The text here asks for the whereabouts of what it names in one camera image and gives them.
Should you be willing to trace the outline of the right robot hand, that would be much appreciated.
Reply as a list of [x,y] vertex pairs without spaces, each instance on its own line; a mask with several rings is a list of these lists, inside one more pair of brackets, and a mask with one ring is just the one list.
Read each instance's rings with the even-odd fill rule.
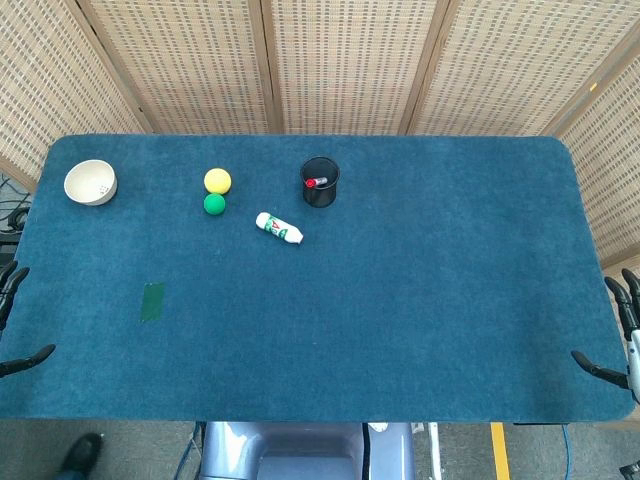
[[623,287],[614,278],[606,276],[605,284],[614,295],[618,308],[618,317],[623,329],[627,351],[627,370],[619,372],[603,368],[592,363],[582,352],[572,351],[576,363],[588,374],[629,390],[636,403],[639,403],[639,277],[631,270],[621,270],[628,288]]

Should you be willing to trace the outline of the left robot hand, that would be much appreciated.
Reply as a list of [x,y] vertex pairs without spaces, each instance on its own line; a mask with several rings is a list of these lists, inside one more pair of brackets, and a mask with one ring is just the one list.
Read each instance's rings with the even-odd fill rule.
[[[12,260],[1,268],[1,333],[4,333],[7,327],[19,286],[30,271],[28,267],[21,269],[17,269],[17,267],[18,262]],[[47,360],[55,349],[55,344],[49,344],[29,357],[2,362],[1,377],[4,378],[36,367]]]

